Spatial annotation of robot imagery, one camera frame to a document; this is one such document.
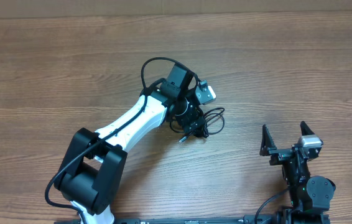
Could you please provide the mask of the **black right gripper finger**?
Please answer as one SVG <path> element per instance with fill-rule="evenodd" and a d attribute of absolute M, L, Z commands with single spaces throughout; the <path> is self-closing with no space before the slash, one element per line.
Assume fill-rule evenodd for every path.
<path fill-rule="evenodd" d="M 300 130 L 303 136 L 314 135 L 315 133 L 309 128 L 305 121 L 300 122 Z"/>
<path fill-rule="evenodd" d="M 259 151 L 259 155 L 270 156 L 271 154 L 274 154 L 276 150 L 277 150 L 277 147 L 274 144 L 274 141 L 270 135 L 269 129 L 264 124 L 262 126 L 262 141 L 261 141 L 261 148 Z"/>

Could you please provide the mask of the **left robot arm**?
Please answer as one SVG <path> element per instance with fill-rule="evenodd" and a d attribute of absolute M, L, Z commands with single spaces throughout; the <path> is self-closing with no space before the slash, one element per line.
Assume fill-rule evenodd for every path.
<path fill-rule="evenodd" d="M 96 131 L 81 128 L 73 135 L 58 172 L 45 189 L 47 203 L 76 211 L 76 223 L 114 223 L 110 205 L 129 151 L 164 122 L 177 123 L 183 141 L 191 135 L 207 138 L 206 114 L 200 107 L 215 98 L 206 80 L 174 62 L 167 78 L 142 85 L 136 104 L 120 118 Z M 52 187 L 69 204 L 51 201 Z"/>

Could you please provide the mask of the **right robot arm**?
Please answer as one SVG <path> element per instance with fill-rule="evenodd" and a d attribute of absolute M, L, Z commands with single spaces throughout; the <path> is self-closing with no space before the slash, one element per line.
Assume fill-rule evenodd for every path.
<path fill-rule="evenodd" d="M 316 159 L 323 141 L 300 122 L 301 137 L 288 149 L 278 149 L 266 125 L 262 126 L 260 156 L 269 156 L 269 164 L 281 166 L 287 188 L 267 199 L 257 210 L 254 223 L 330 223 L 325 212 L 330 209 L 336 185 L 323 176 L 312 176 L 308 162 Z M 274 215 L 261 215 L 262 209 L 273 200 L 288 193 L 291 206 L 280 207 Z"/>

